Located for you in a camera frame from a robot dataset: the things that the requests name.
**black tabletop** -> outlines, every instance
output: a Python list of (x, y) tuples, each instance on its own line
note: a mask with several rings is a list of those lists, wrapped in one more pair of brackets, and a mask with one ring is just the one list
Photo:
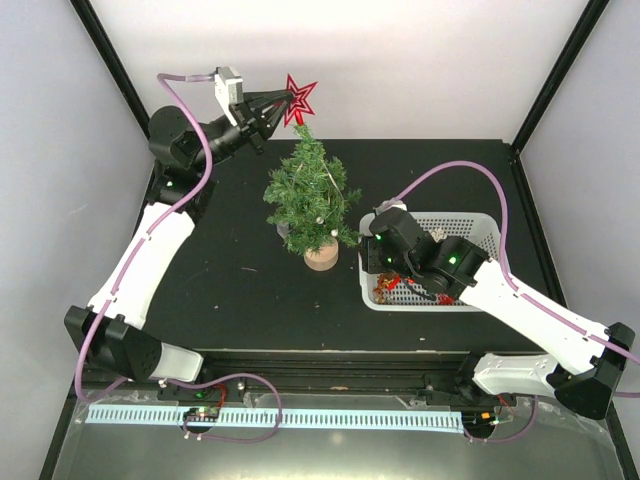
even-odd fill
[[(398, 194), (419, 174), (449, 160), (488, 167), (509, 202), (507, 251), (513, 273), (546, 293), (533, 241), (509, 165), (497, 140), (329, 140), (348, 185), (362, 200), (360, 218)], [(145, 329), (163, 341), (202, 350), (501, 351), (539, 348), (483, 312), (376, 312), (362, 301), (355, 249), (341, 246), (338, 264), (310, 270), (288, 253), (265, 219), (268, 171), (290, 155), (292, 141), (270, 141), (256, 157), (245, 150), (214, 169), (219, 181), (209, 208), (175, 256), (153, 299)], [(467, 168), (427, 180), (405, 198), (410, 211), (483, 212), (500, 224), (490, 182)]]

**red star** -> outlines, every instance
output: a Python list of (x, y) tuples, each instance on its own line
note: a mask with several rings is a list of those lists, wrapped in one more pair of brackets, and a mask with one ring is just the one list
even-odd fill
[(302, 118), (303, 113), (315, 115), (313, 109), (309, 105), (307, 97), (311, 93), (311, 90), (313, 90), (317, 84), (318, 82), (313, 82), (309, 85), (305, 85), (304, 87), (298, 87), (291, 75), (287, 75), (287, 90), (293, 92), (295, 97), (293, 98), (293, 102), (291, 102), (291, 105), (289, 105), (289, 108), (287, 108), (287, 111), (284, 115), (285, 127), (289, 125), (289, 122), (294, 117), (298, 125), (304, 125), (304, 119)]

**white plastic basket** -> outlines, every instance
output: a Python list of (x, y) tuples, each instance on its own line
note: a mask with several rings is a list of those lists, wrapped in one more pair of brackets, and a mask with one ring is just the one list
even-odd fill
[[(464, 237), (475, 245), (489, 253), (492, 258), (498, 258), (500, 248), (500, 230), (498, 224), (489, 215), (484, 213), (456, 213), (456, 212), (412, 212), (411, 215), (426, 231), (442, 229), (449, 236)], [(360, 220), (360, 233), (371, 235), (369, 225), (374, 219), (370, 213)], [(376, 295), (373, 293), (378, 286), (378, 275), (370, 275), (362, 270), (362, 258), (358, 256), (360, 263), (360, 287), (362, 300), (365, 305), (373, 310), (385, 312), (477, 312), (478, 309), (470, 307), (463, 302), (456, 301), (453, 305), (439, 305), (437, 301), (430, 301), (411, 292), (402, 283), (396, 285), (392, 291), (385, 291), (384, 304), (376, 303)]]

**christmas tree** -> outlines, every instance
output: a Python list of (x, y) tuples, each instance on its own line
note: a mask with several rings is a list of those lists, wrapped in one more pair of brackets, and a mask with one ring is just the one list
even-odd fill
[(287, 225), (285, 244), (289, 251), (304, 255), (318, 252), (332, 239), (347, 246), (358, 243), (358, 233), (344, 223), (349, 206), (360, 199), (360, 190), (345, 192), (347, 173), (337, 158), (326, 159), (322, 142), (306, 125), (295, 127), (300, 142), (282, 167), (270, 173), (264, 200), (278, 204), (267, 221)]

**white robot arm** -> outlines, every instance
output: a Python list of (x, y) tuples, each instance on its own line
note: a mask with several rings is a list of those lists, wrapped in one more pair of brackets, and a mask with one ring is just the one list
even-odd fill
[[(363, 269), (395, 272), (430, 293), (445, 293), (509, 325), (547, 352), (480, 357), (472, 384), (479, 394), (555, 396), (585, 417), (605, 417), (626, 358), (593, 340), (629, 350), (634, 332), (576, 315), (517, 278), (509, 285), (498, 261), (460, 237), (437, 242), (403, 208), (380, 213), (362, 240)], [(554, 315), (562, 318), (562, 323)]]
[[(293, 94), (287, 90), (243, 92), (242, 77), (230, 67), (220, 67), (204, 77), (213, 79), (215, 96), (224, 111), (217, 120), (200, 124), (216, 161), (228, 159), (246, 144), (262, 153)], [(87, 307), (69, 309), (65, 326), (81, 351), (83, 346), (86, 348), (90, 326), (106, 307), (100, 330), (88, 350), (93, 364), (133, 380), (172, 378), (191, 382), (200, 372), (203, 357), (161, 342), (142, 329), (156, 288), (202, 217), (214, 182), (209, 181), (185, 206), (151, 229), (153, 233), (149, 235), (149, 227), (194, 189), (204, 170), (203, 144), (178, 107), (167, 106), (154, 113), (149, 133), (149, 148), (156, 157), (154, 181), (145, 199), (147, 205), (140, 225), (113, 274)], [(115, 295), (114, 285), (118, 285)]]

